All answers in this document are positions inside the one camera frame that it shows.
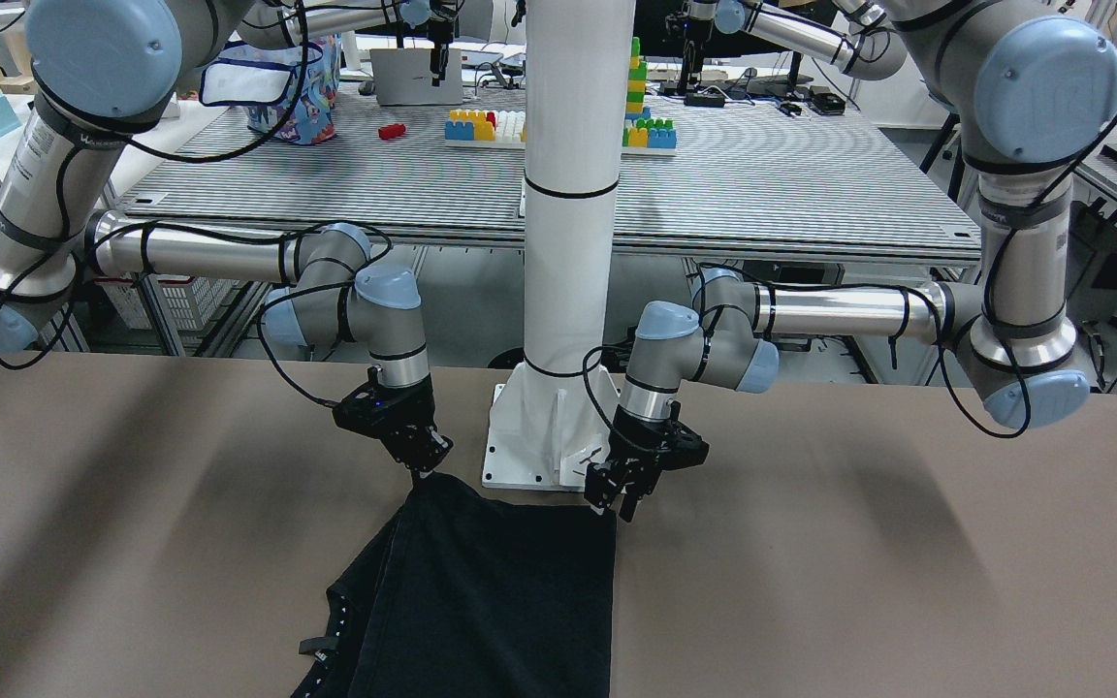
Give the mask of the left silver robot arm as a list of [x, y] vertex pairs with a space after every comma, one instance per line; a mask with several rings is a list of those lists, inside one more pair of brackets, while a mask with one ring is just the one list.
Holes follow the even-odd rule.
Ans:
[[978, 283], [779, 284], [715, 267], [686, 305], [652, 302], [608, 415], [607, 455], [584, 499], [622, 520], [661, 474], [704, 462], [678, 391], [701, 383], [761, 394], [775, 383], [782, 333], [918, 340], [956, 358], [1009, 440], [1073, 414], [1091, 363], [1067, 314], [1075, 168], [1117, 124], [1117, 46], [1102, 28], [1037, 1], [884, 1], [932, 97], [961, 119], [976, 175]]

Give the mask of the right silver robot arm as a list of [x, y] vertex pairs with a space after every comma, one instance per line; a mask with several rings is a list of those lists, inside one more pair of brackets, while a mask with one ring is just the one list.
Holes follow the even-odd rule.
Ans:
[[452, 450], [435, 423], [416, 274], [373, 252], [375, 229], [322, 221], [278, 236], [130, 218], [97, 207], [121, 154], [156, 127], [176, 85], [240, 35], [314, 57], [302, 1], [26, 1], [16, 4], [39, 92], [0, 182], [0, 366], [32, 346], [90, 275], [191, 274], [279, 284], [258, 309], [266, 340], [354, 340], [367, 382], [314, 396], [422, 480]]

